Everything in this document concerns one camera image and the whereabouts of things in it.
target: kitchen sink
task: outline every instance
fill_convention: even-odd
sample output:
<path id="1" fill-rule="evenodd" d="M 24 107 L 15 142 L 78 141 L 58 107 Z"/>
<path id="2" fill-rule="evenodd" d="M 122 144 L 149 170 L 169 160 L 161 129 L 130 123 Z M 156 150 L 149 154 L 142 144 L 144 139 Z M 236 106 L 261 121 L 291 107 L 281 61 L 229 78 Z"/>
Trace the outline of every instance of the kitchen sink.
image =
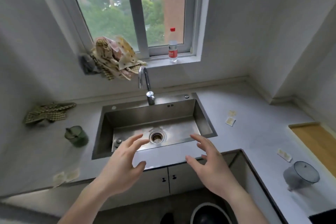
<path id="1" fill-rule="evenodd" d="M 196 93 L 104 106 L 92 159 L 105 158 L 132 135 L 143 133 L 146 150 L 192 141 L 190 134 L 217 136 Z"/>

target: gray plastic cup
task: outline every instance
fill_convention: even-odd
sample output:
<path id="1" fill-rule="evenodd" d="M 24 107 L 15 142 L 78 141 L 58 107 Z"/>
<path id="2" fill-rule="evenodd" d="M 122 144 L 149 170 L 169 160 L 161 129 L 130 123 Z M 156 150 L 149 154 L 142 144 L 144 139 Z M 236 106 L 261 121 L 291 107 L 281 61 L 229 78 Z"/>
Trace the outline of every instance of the gray plastic cup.
<path id="1" fill-rule="evenodd" d="M 306 188 L 320 180 L 318 171 L 303 161 L 297 161 L 287 168 L 283 172 L 283 177 L 289 191 Z"/>

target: plastic bottle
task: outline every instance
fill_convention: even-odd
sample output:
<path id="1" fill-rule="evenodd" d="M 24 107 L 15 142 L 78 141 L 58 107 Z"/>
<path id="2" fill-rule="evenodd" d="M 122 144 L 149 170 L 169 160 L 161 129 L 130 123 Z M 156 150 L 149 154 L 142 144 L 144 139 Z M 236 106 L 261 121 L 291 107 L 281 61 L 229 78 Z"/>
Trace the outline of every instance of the plastic bottle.
<path id="1" fill-rule="evenodd" d="M 177 40 L 176 40 L 175 28 L 170 28 L 168 48 L 169 48 L 169 51 L 168 51 L 169 59 L 172 62 L 176 62 L 177 61 Z"/>

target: person's left hand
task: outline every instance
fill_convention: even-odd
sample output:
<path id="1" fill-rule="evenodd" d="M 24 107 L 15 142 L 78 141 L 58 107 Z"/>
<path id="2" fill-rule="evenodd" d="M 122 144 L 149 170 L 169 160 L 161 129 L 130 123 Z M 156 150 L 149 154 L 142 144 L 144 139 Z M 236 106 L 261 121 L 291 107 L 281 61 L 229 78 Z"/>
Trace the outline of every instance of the person's left hand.
<path id="1" fill-rule="evenodd" d="M 139 179 L 145 169 L 146 161 L 133 167 L 135 152 L 149 139 L 140 140 L 143 134 L 131 136 L 123 141 L 103 168 L 100 175 L 92 182 L 104 191 L 107 197 L 128 190 Z"/>

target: green glass cup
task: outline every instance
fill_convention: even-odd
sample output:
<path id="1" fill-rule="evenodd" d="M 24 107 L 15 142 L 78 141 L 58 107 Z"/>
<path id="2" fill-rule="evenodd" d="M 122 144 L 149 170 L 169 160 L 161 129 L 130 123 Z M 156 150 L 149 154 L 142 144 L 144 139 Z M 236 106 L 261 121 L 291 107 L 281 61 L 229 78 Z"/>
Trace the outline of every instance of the green glass cup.
<path id="1" fill-rule="evenodd" d="M 73 126 L 65 130 L 64 137 L 68 139 L 73 146 L 79 148 L 87 145 L 89 142 L 89 138 L 81 126 Z"/>

